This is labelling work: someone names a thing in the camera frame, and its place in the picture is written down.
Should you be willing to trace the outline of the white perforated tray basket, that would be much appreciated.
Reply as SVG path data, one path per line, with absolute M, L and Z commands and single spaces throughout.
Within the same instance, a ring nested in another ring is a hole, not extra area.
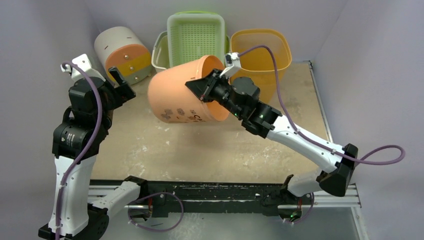
M 211 12 L 179 12 L 167 19 L 169 65 L 175 67 L 205 55 L 226 53 L 225 20 Z

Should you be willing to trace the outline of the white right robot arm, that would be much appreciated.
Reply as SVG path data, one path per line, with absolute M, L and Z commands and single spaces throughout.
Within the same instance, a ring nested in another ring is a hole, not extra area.
M 356 157 L 358 149 L 329 142 L 297 125 L 291 125 L 286 115 L 259 100 L 260 88 L 249 77 L 238 77 L 232 84 L 214 69 L 206 77 L 189 80 L 184 85 L 204 103 L 217 102 L 253 135 L 282 144 L 306 157 L 318 166 L 317 171 L 286 178 L 280 196 L 288 204 L 305 194 L 325 191 L 344 197 L 353 175 L 355 164 L 337 153 Z

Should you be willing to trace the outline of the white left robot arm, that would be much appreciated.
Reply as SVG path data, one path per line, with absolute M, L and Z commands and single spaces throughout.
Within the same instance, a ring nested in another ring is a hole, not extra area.
M 56 167 L 56 190 L 50 221 L 38 230 L 45 240 L 98 240 L 110 219 L 125 205 L 146 203 L 146 181 L 127 177 L 111 193 L 89 202 L 91 174 L 100 144 L 112 126 L 113 112 L 136 94 L 116 67 L 108 70 L 113 86 L 99 74 L 77 77 L 68 95 L 71 105 L 53 132 L 52 153 Z

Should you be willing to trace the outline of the yellow slatted laundry basket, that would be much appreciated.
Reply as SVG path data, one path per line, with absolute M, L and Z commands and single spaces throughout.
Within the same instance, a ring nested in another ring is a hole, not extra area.
M 230 50 L 243 53 L 253 47 L 264 45 L 273 53 L 278 79 L 281 80 L 286 69 L 292 63 L 290 47 L 285 37 L 274 29 L 254 28 L 240 30 L 230 38 Z M 238 77 L 248 77 L 260 88 L 259 100 L 269 103 L 276 90 L 275 69 L 269 52 L 257 48 L 240 58 L 241 69 L 230 78 L 233 82 Z

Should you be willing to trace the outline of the peach plastic bucket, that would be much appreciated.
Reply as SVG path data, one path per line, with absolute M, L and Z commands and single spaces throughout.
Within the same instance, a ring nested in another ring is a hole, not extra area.
M 157 73 L 147 89 L 153 114 L 162 122 L 221 122 L 229 112 L 216 101 L 202 102 L 185 86 L 187 81 L 206 77 L 213 69 L 223 70 L 223 63 L 214 55 L 204 55 Z

